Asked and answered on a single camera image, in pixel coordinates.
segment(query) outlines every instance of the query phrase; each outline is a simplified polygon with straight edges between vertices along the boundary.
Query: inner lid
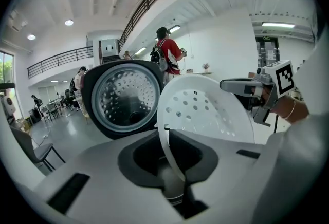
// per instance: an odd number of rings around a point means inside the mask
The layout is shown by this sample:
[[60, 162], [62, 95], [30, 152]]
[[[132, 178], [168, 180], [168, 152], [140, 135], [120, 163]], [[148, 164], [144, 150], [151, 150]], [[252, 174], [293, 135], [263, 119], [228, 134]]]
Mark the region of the inner lid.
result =
[[97, 120], [115, 132], [132, 132], [156, 114], [160, 86], [145, 67], [127, 63], [107, 70], [92, 92], [92, 109]]

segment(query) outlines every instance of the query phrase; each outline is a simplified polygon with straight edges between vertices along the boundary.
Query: balcony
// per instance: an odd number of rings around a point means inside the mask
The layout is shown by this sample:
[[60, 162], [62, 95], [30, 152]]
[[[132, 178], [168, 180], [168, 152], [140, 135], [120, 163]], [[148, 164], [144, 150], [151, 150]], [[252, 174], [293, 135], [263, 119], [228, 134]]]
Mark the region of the balcony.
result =
[[94, 57], [93, 47], [84, 47], [74, 50], [69, 50], [55, 56], [49, 57], [43, 61], [35, 63], [34, 65], [27, 68], [29, 79], [34, 76], [37, 76], [45, 71], [48, 71], [52, 68], [58, 67], [63, 64], [70, 62], [79, 61], [86, 58]]

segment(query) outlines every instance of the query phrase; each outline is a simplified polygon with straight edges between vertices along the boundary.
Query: person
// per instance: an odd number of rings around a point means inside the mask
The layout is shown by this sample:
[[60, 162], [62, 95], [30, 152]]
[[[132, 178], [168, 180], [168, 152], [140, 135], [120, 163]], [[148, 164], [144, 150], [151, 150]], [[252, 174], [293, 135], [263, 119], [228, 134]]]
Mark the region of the person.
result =
[[[268, 100], [269, 94], [270, 89], [265, 87], [262, 93], [262, 98], [264, 101]], [[280, 116], [290, 124], [296, 123], [306, 118], [309, 114], [305, 102], [296, 100], [289, 95], [281, 97], [277, 101], [276, 105], [271, 109], [271, 113]]]
[[[86, 67], [82, 66], [82, 67], [79, 69], [78, 74], [75, 75], [75, 77], [74, 77], [74, 86], [75, 86], [75, 88], [77, 89], [77, 90], [74, 92], [74, 94], [75, 94], [75, 96], [76, 96], [77, 98], [79, 98], [79, 97], [82, 96], [82, 94], [81, 94], [81, 86], [80, 86], [81, 84], [80, 84], [80, 81], [81, 81], [81, 76], [82, 76], [86, 71], [87, 71]], [[79, 104], [79, 108], [77, 109], [77, 111], [81, 109], [82, 114], [83, 114], [83, 115], [86, 115], [86, 114], [87, 114], [87, 111], [86, 111], [86, 109], [84, 108], [84, 104], [83, 104], [83, 102], [82, 102], [82, 99], [81, 99], [81, 98], [80, 98], [80, 99], [77, 99], [77, 101], [78, 101], [78, 104]]]
[[180, 74], [177, 62], [183, 58], [183, 54], [178, 48], [176, 42], [169, 38], [170, 31], [168, 29], [161, 27], [156, 33], [158, 38], [157, 46], [161, 47], [168, 63], [168, 69], [163, 74], [163, 82], [164, 84], [167, 84]]
[[132, 60], [133, 58], [129, 55], [129, 51], [125, 51], [124, 52], [124, 58], [126, 59], [126, 60]]
[[31, 95], [31, 98], [34, 99], [34, 107], [33, 108], [35, 108], [35, 106], [36, 106], [39, 110], [39, 113], [41, 113], [41, 115], [43, 116], [43, 113], [40, 111], [40, 106], [41, 106], [40, 101], [38, 100], [38, 98], [35, 95]]

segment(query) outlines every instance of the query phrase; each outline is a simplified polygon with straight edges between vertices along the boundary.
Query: window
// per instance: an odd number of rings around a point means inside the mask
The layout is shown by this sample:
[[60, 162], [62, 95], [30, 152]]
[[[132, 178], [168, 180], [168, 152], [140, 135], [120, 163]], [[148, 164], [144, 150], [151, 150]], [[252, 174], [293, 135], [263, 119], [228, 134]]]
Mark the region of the window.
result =
[[[14, 82], [14, 56], [0, 51], [0, 83], [13, 83]], [[14, 88], [0, 90], [0, 97], [9, 96], [12, 100], [16, 111], [14, 117], [17, 119], [22, 118], [22, 112], [17, 100]]]
[[277, 38], [268, 36], [256, 37], [258, 52], [258, 67], [264, 67], [280, 60], [280, 50]]
[[14, 82], [13, 62], [13, 55], [0, 52], [0, 83]]

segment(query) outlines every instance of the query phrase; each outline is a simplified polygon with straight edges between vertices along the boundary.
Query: robotic arm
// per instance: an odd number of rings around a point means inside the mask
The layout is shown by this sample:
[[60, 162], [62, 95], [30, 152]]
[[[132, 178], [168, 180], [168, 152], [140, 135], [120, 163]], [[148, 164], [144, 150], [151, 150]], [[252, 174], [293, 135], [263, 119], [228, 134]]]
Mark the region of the robotic arm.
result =
[[[233, 93], [251, 112], [255, 123], [270, 126], [266, 119], [279, 98], [296, 89], [292, 80], [291, 61], [278, 61], [257, 69], [254, 78], [221, 81], [221, 89]], [[261, 98], [264, 87], [270, 89], [266, 102]]]

